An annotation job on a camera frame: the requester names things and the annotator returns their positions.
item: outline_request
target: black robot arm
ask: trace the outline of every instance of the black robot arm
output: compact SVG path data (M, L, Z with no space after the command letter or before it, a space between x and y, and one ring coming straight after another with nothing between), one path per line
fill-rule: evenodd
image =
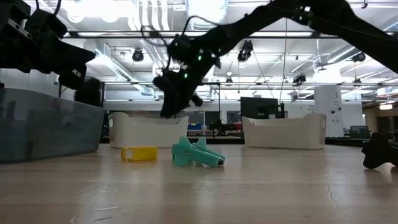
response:
M172 82L164 77L154 80L165 92L161 116L169 117L188 107L208 70L220 65L218 57L283 17L318 33L336 35L398 73L398 64L391 55L398 50L398 40L358 18L345 0L275 0L235 23L217 26L193 40L184 35L175 37L168 52L186 68Z

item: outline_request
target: wooden table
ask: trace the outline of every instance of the wooden table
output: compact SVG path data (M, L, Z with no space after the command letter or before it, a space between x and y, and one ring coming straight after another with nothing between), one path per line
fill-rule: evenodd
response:
M217 169L124 163L99 152L0 166L1 224L396 224L398 170L362 166L358 148L243 149Z

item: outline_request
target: ceiling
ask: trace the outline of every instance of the ceiling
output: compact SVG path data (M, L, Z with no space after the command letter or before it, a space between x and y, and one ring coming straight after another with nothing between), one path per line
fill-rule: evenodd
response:
M90 2L90 7L85 8L87 16L78 23L73 23L68 18L68 13L72 14L75 10L76 2L73 0L63 0L62 7L58 14L58 17L65 23L69 30L83 31L111 31L111 30L132 30L129 26L129 16L132 17L137 14L132 6L132 1L130 0L83 0L83 1L95 1L96 4ZM108 2L107 7L99 7L97 2ZM208 4L207 10L204 10L204 14L208 13L209 17L216 13L212 4L217 2L228 2L228 7L226 8L226 17L223 21L224 23L232 23L244 16L245 13L252 12L256 6L265 4L267 1L257 1L257 0L191 0L191 2L201 2L202 4ZM32 8L35 8L35 1L25 1L28 2ZM138 0L140 3L139 8L139 23L143 24L145 21L142 19L143 14L147 11L147 19L150 25L154 25L153 21L157 21L163 26L164 21L162 21L161 16L164 13L162 11L162 4L167 2L167 23L170 30L182 30L185 22L187 20L187 12L185 1L181 0L163 0L163 1L151 1L148 0ZM398 2L395 0L382 0L382 1L368 1L368 7L366 9L361 9L363 1L349 1L351 7L353 8L355 14L368 21L372 25L385 29L387 25L398 22ZM48 11L53 11L57 4L57 1L51 0L40 0L40 8ZM152 7L151 5L158 4L158 19L152 20ZM101 18L103 14L109 16L115 14L119 18L115 22L105 22ZM389 31L397 31L398 26L391 27ZM264 33L267 36L265 39L252 39L254 46L254 54L246 62L246 66L239 66L237 61L237 52L240 48L238 45L234 50L232 50L228 55L221 58L221 68L214 69L214 72L209 74L209 82L225 82L227 78L227 72L231 72L233 81L236 82L263 82L264 79L267 82L281 82L283 79L283 74L285 78L292 81L293 77L296 75L294 71L299 65L307 62L306 67L300 70L307 77L307 81L313 79L314 67L312 60L316 58L317 55L332 55L337 50L348 43L341 39L303 39L303 38L292 38L284 39L284 35L288 35L285 31L301 31L308 32L312 31L306 26L302 26L293 21L287 19L281 19L268 27L265 27L263 31L268 31ZM282 36L278 33L278 37L271 38L269 36L275 35L276 32L282 32ZM157 65L154 63L144 49L144 60L141 62L133 62L132 53L135 48L143 48L144 46L140 43L141 39L129 39L129 38L98 38L90 39L95 41L98 48L102 48L103 44L107 44L111 49L111 57L114 61L117 61L119 65L129 72L133 77L134 81L137 82L150 82L152 81L153 74L153 64L155 67L161 67L162 64ZM354 69L354 63L352 61L342 60L342 62L333 65L337 66L341 73L341 80L343 82L352 82L355 75L357 77L362 77L366 80L366 83L371 82L383 82L394 77L398 77L397 74L386 70L383 65L379 62L367 57L364 62L357 62ZM102 61L94 59L88 65L90 71L89 75L95 76L104 82L115 82L123 81L118 79L116 74L110 70ZM366 75L372 75L375 72L380 72L379 75L373 75L366 79Z

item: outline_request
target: teal 3d-printed part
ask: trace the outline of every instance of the teal 3d-printed part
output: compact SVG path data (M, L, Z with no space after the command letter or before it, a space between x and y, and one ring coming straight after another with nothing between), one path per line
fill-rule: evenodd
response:
M181 136L178 144L173 144L172 154L175 166L184 166L189 161L194 161L211 167L218 167L223 166L225 162L224 155L207 148L204 137L200 138L198 142L190 144L187 137Z

